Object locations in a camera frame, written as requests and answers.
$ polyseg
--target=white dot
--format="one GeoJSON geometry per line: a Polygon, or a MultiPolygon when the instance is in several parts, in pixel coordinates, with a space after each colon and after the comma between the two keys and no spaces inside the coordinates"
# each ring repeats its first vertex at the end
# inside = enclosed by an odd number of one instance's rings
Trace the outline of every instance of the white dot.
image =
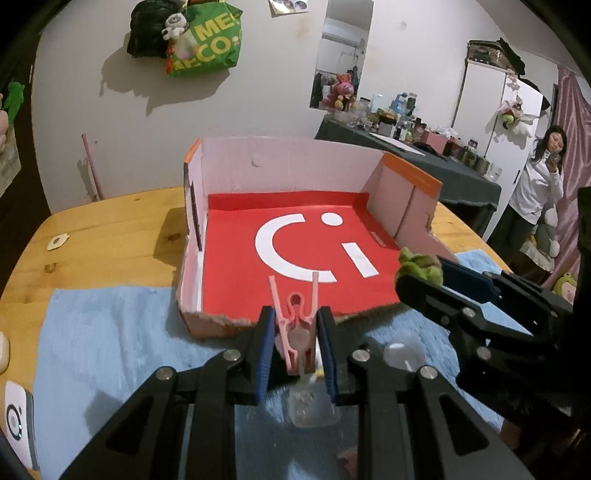
{"type": "Polygon", "coordinates": [[[322,222],[326,225],[339,226],[343,224],[343,219],[340,215],[337,215],[336,213],[323,213],[321,218],[322,222]]]}

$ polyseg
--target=wooden table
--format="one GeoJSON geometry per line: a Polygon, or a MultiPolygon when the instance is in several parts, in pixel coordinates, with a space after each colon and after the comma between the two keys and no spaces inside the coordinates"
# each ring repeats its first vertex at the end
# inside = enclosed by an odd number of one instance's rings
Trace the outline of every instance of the wooden table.
{"type": "MultiPolygon", "coordinates": [[[[0,331],[11,343],[8,370],[0,375],[2,398],[6,380],[33,391],[39,330],[55,288],[176,285],[186,230],[181,187],[83,205],[47,219],[25,249],[0,299],[0,331]],[[61,233],[71,237],[48,252],[51,238],[61,233]]],[[[441,204],[433,232],[454,253],[481,248],[508,270],[480,237],[441,204]]]]}

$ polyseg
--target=blue towel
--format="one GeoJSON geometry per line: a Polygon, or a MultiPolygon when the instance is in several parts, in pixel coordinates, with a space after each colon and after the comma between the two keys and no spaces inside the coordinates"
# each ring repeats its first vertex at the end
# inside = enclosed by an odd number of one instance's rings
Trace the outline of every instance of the blue towel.
{"type": "MultiPolygon", "coordinates": [[[[499,272],[481,250],[457,257],[478,272],[499,272]]],[[[523,331],[493,305],[483,305],[482,310],[490,321],[523,331]]],[[[459,367],[447,333],[421,314],[411,310],[390,321],[349,322],[343,327],[384,344],[397,333],[415,332],[426,350],[427,363],[455,386],[459,367]]],[[[42,478],[57,480],[158,367],[171,365],[178,371],[199,367],[231,345],[232,339],[192,339],[171,288],[56,290],[39,335],[33,385],[42,478]]],[[[462,394],[500,429],[502,419],[496,413],[462,394]]],[[[341,421],[333,427],[299,430],[284,415],[286,396],[287,389],[282,389],[268,394],[259,407],[236,408],[238,478],[346,478],[336,454],[356,445],[356,407],[341,409],[341,421]]]]}

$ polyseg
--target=woman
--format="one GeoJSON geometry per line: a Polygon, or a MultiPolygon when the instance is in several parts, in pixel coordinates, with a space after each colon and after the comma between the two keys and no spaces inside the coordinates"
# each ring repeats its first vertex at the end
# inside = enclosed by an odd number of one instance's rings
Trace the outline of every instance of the woman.
{"type": "Polygon", "coordinates": [[[488,244],[507,265],[531,235],[544,205],[562,198],[565,152],[566,134],[558,125],[551,126],[544,138],[534,143],[509,205],[488,239],[488,244]]]}

